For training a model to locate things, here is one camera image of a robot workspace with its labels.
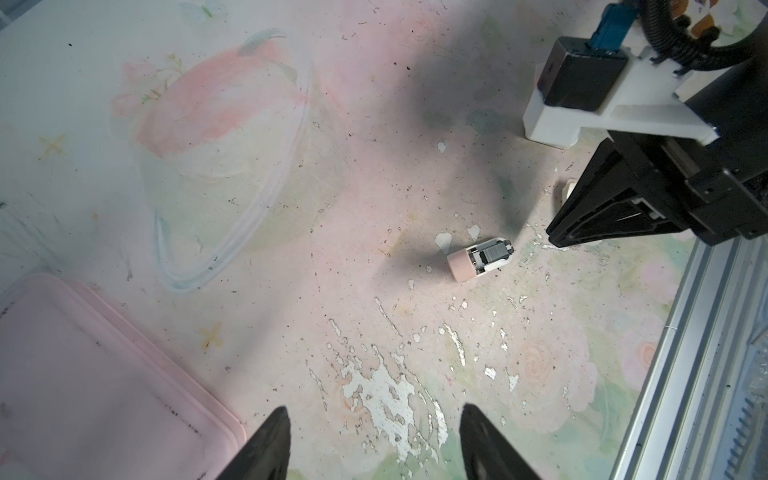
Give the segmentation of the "staple box tray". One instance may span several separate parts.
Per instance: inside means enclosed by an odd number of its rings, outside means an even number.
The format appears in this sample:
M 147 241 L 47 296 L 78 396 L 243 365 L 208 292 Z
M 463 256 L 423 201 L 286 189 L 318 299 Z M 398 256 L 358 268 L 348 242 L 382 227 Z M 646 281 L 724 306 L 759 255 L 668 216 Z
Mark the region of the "staple box tray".
M 569 197 L 572 195 L 577 183 L 578 183 L 578 180 L 575 178 L 569 178 L 564 182 L 561 188 L 561 193 L 560 193 L 560 201 L 562 205 L 564 205 L 569 199 Z

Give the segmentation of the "pink flat case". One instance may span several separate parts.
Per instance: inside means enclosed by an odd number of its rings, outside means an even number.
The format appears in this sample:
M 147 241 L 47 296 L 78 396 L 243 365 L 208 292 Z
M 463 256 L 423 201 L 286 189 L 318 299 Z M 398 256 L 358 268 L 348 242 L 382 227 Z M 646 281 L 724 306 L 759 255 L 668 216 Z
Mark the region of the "pink flat case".
M 85 285 L 33 275 L 1 297 L 5 479 L 213 479 L 237 417 Z

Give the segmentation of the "aluminium front rail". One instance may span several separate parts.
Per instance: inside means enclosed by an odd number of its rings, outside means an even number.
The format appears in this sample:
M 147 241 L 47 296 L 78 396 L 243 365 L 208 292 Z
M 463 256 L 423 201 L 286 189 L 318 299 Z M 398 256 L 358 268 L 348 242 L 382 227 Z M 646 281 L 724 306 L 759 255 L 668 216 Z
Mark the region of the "aluminium front rail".
M 695 243 L 611 476 L 766 478 L 766 237 Z

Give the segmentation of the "clear plastic lid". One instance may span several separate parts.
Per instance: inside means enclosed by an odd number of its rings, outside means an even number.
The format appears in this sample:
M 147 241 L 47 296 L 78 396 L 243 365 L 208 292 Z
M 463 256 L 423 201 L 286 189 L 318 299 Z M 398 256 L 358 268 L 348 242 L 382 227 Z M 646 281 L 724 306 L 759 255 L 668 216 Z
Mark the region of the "clear plastic lid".
M 135 154 L 171 289 L 204 286 L 265 222 L 296 158 L 311 83 L 303 46 L 268 28 L 148 93 Z

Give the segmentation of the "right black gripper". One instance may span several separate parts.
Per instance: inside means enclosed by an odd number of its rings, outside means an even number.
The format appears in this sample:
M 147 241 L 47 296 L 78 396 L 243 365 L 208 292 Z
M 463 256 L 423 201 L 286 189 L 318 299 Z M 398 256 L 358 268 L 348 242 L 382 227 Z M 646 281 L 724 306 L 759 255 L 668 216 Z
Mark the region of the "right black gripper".
M 730 68 L 687 106 L 719 136 L 702 145 L 666 135 L 612 132 L 600 143 L 546 229 L 557 247 L 693 232 L 714 246 L 767 231 L 767 26 L 755 56 Z

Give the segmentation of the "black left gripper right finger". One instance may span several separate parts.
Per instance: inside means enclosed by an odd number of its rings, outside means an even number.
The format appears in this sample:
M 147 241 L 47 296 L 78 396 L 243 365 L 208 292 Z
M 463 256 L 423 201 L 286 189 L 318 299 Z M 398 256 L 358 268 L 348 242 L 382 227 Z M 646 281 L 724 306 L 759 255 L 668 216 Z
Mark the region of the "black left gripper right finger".
M 540 479 L 478 406 L 471 403 L 463 406 L 459 434 L 469 480 Z

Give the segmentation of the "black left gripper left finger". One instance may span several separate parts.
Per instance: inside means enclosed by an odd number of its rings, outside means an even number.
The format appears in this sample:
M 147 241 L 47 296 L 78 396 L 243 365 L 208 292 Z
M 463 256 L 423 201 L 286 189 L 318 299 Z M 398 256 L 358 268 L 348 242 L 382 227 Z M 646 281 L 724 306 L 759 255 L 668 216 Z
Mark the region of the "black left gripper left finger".
M 217 480 L 286 480 L 291 448 L 288 409 L 277 407 L 216 477 Z

